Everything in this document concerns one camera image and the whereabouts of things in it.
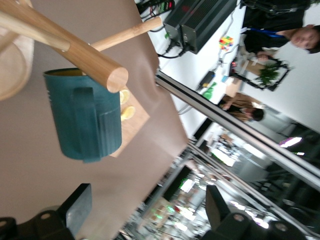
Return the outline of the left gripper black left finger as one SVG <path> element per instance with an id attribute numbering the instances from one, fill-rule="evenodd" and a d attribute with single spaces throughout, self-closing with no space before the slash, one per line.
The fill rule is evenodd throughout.
<path id="1" fill-rule="evenodd" d="M 18 224 L 13 217 L 0 217 L 0 240 L 76 240 L 92 210 L 92 186 L 80 184 L 58 207 L 49 207 Z"/>

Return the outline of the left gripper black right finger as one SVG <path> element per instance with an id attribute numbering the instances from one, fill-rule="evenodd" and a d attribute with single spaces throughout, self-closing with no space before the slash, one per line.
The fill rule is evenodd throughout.
<path id="1" fill-rule="evenodd" d="M 287 221 L 272 220 L 263 228 L 244 211 L 232 212 L 215 185 L 206 186 L 205 212 L 211 229 L 202 240 L 307 240 Z"/>

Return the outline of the teal cup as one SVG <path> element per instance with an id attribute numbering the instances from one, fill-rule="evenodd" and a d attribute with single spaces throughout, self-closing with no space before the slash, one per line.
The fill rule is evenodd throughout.
<path id="1" fill-rule="evenodd" d="M 44 72 L 44 81 L 62 153 L 85 163 L 100 161 L 122 145 L 120 93 L 78 68 Z"/>

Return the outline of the wooden mug rack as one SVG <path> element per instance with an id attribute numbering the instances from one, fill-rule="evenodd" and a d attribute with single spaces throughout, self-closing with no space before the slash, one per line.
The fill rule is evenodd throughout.
<path id="1" fill-rule="evenodd" d="M 109 92 L 116 93 L 126 86 L 128 70 L 101 52 L 161 25 L 161 18 L 155 17 L 89 44 L 36 11 L 30 0 L 0 0 L 0 27 L 7 29 L 0 39 L 0 52 L 18 36 L 25 36 L 50 46 Z"/>

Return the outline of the brown table mat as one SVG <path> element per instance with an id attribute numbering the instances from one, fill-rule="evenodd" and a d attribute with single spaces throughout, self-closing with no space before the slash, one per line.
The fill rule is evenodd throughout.
<path id="1" fill-rule="evenodd" d="M 155 83 L 159 62 L 149 36 L 142 34 L 104 54 L 128 70 L 128 88 L 149 119 L 116 158 L 83 163 L 65 157 L 43 72 L 71 64 L 37 42 L 27 85 L 0 101 L 0 217 L 25 222 L 90 183 L 92 210 L 77 236 L 111 240 L 186 147 L 188 138 L 172 98 Z"/>

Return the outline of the wooden cutting board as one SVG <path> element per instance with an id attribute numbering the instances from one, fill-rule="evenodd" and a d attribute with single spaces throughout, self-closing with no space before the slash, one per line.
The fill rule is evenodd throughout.
<path id="1" fill-rule="evenodd" d="M 135 114 L 132 118 L 121 121 L 122 143 L 119 149 L 110 155 L 114 158 L 117 158 L 121 154 L 121 152 L 126 148 L 126 146 L 150 118 L 149 114 L 145 111 L 145 109 L 142 107 L 142 105 L 139 103 L 139 101 L 131 91 L 129 100 L 125 104 L 120 105 L 120 115 L 122 111 L 128 106 L 135 107 Z"/>

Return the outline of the lemon slice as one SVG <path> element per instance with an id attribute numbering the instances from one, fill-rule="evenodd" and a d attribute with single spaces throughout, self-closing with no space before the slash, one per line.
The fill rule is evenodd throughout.
<path id="1" fill-rule="evenodd" d="M 128 89 L 122 89 L 119 91 L 120 104 L 124 105 L 130 98 L 130 91 Z"/>
<path id="2" fill-rule="evenodd" d="M 135 113 L 136 113 L 136 108 L 132 105 L 128 106 L 121 112 L 120 119 L 122 122 L 125 120 L 129 120 L 135 115 Z"/>

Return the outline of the person in brown jacket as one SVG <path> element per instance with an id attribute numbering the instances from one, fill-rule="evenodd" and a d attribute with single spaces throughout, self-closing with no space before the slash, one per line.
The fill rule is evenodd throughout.
<path id="1" fill-rule="evenodd" d="M 218 107 L 243 123 L 260 122 L 264 118 L 265 112 L 254 105 L 260 103 L 255 98 L 237 92 L 234 97 L 225 95 L 218 103 Z"/>

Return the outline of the green potted plant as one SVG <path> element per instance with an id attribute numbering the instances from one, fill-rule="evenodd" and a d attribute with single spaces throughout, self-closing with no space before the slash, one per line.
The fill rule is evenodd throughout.
<path id="1" fill-rule="evenodd" d="M 259 87 L 271 87 L 279 79 L 279 66 L 277 64 L 268 64 L 259 70 L 258 77 L 255 79 Z"/>

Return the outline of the colourful puzzle cube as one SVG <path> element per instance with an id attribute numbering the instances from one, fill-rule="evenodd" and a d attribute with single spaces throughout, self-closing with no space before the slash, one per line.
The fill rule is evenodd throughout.
<path id="1" fill-rule="evenodd" d="M 234 39 L 225 35 L 219 39 L 219 48 L 227 52 L 234 45 Z"/>

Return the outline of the black equipment box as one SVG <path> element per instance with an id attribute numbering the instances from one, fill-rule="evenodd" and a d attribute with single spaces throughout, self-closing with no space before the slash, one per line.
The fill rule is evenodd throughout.
<path id="1" fill-rule="evenodd" d="M 238 0 L 178 0 L 166 17 L 168 37 L 185 51 L 197 54 L 227 17 Z"/>

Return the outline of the person in black clothes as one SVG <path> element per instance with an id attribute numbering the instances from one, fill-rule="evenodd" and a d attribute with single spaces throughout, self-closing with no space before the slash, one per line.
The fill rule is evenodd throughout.
<path id="1" fill-rule="evenodd" d="M 287 43 L 309 54 L 320 52 L 320 25 L 303 25 L 312 0 L 241 0 L 241 4 L 246 7 L 244 46 L 260 61 L 273 55 L 272 48 Z"/>

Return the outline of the aluminium frame bar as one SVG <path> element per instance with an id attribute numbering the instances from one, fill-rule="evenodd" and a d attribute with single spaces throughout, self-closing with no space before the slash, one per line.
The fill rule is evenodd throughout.
<path id="1" fill-rule="evenodd" d="M 155 82 L 177 98 L 190 105 L 210 120 L 224 126 L 253 147 L 271 157 L 279 166 L 320 192 L 320 169 L 287 149 L 278 146 L 248 124 L 220 109 L 202 95 L 158 70 Z"/>

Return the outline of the black power strip red switch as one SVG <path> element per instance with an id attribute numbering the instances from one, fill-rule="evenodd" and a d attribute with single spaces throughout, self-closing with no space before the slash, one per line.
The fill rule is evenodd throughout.
<path id="1" fill-rule="evenodd" d="M 175 5 L 175 0 L 142 0 L 136 3 L 136 7 L 140 14 L 145 12 L 148 8 L 158 8 L 160 13 L 164 13 L 174 9 Z"/>

